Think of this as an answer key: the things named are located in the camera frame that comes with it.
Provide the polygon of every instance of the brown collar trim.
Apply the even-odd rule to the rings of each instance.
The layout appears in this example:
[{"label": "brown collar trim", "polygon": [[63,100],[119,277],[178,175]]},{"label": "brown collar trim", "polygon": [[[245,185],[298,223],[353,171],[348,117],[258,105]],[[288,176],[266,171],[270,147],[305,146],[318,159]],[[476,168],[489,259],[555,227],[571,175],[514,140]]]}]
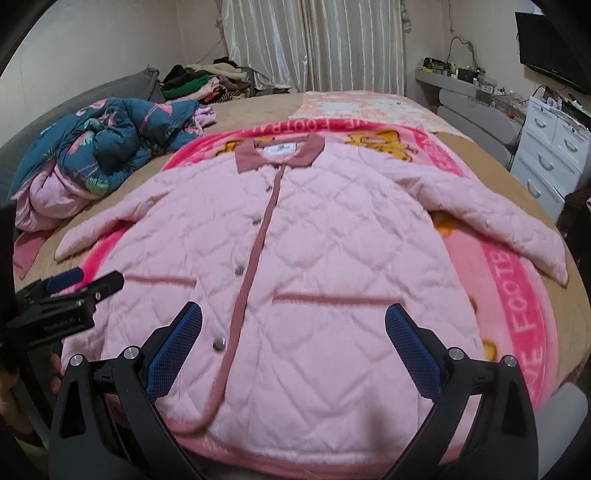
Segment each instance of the brown collar trim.
[{"label": "brown collar trim", "polygon": [[265,238],[267,237],[267,230],[271,224],[271,216],[273,215],[273,210],[275,210],[275,207],[277,206],[277,200],[279,199],[279,191],[281,188],[281,179],[283,178],[284,173],[285,165],[282,165],[275,174],[271,198],[265,209],[265,215],[262,218],[261,227],[259,228],[254,244],[252,245],[244,280],[242,281],[242,286],[238,291],[238,296],[234,303],[232,320],[230,321],[230,338],[228,340],[228,347],[226,348],[226,352],[222,359],[222,364],[217,371],[217,377],[209,392],[207,402],[203,407],[201,419],[196,422],[183,424],[182,427],[178,428],[177,433],[193,433],[196,430],[207,427],[215,419],[217,411],[223,402],[230,369],[234,362],[236,352],[238,351],[238,343],[240,341],[242,325],[244,324],[244,317],[246,315],[248,296],[251,292],[252,284],[256,276],[256,269],[258,268],[261,259],[262,249],[265,245]]},{"label": "brown collar trim", "polygon": [[252,138],[247,138],[244,142],[236,147],[236,168],[238,173],[243,173],[249,170],[256,170],[264,165],[287,165],[292,168],[305,168],[310,167],[314,160],[324,150],[324,137],[317,133],[311,133],[307,136],[307,142],[300,148],[293,157],[288,158],[282,162],[275,162],[263,157],[257,148],[270,147],[272,145],[279,145],[283,143],[295,143],[302,142],[306,137],[299,137],[293,139],[281,139],[273,140],[270,142],[257,141],[255,142]]}]

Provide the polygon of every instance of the gray headboard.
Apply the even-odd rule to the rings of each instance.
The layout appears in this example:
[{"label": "gray headboard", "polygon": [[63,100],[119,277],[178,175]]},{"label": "gray headboard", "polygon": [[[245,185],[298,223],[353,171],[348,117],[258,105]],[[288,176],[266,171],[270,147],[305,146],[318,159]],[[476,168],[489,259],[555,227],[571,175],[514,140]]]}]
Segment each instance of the gray headboard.
[{"label": "gray headboard", "polygon": [[158,85],[158,70],[147,67],[134,75],[105,83],[81,93],[50,110],[23,128],[0,148],[0,202],[4,201],[8,195],[12,178],[23,155],[43,129],[57,122],[63,116],[77,112],[82,107],[107,97],[141,98],[157,103],[165,101]]}]

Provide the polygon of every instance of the pink fleece blanket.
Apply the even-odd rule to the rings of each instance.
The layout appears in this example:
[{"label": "pink fleece blanket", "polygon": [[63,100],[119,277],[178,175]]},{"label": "pink fleece blanket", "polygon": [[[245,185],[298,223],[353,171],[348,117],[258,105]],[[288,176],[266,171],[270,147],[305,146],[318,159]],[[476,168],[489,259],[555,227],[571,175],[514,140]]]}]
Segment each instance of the pink fleece blanket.
[{"label": "pink fleece blanket", "polygon": [[[323,134],[327,141],[371,148],[402,161],[431,165],[460,177],[476,178],[454,152],[419,129],[396,129],[365,121],[332,119],[301,119],[208,135],[182,148],[164,170],[233,151],[246,138],[271,140],[281,135],[313,131]],[[491,205],[491,212],[494,211],[495,206]],[[558,355],[553,311],[540,274],[531,261],[508,247],[481,237],[465,223],[447,214],[433,214],[433,225],[443,238],[458,278],[470,298],[487,359],[497,361],[503,355],[515,355],[524,371],[534,408],[540,408],[554,390]],[[94,279],[128,228],[129,224],[117,224],[92,249],[82,264],[85,283]],[[207,452],[211,458],[227,460],[232,455],[239,455],[207,435],[197,439],[194,436],[180,437],[179,440],[195,451]],[[269,466],[265,471],[273,473],[274,470]]]}]

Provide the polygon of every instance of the green sweater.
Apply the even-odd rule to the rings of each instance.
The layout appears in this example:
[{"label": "green sweater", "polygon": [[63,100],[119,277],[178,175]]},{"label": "green sweater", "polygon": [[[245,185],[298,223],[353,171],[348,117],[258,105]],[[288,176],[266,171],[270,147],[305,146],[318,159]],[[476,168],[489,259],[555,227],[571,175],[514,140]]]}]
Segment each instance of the green sweater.
[{"label": "green sweater", "polygon": [[194,79],[191,82],[185,83],[184,85],[173,88],[171,90],[166,90],[162,92],[164,98],[167,100],[174,100],[175,98],[184,97],[185,95],[190,95],[193,92],[197,92],[203,85],[205,85],[209,81],[209,75],[203,75],[198,79]]}]

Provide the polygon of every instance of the snap button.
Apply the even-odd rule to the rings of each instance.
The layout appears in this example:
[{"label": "snap button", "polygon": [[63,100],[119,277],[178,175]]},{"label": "snap button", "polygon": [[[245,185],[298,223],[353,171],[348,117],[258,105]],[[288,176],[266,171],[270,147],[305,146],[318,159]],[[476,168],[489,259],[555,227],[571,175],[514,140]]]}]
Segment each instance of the snap button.
[{"label": "snap button", "polygon": [[213,341],[213,349],[216,352],[223,352],[226,349],[226,339],[224,337],[217,337]]}]

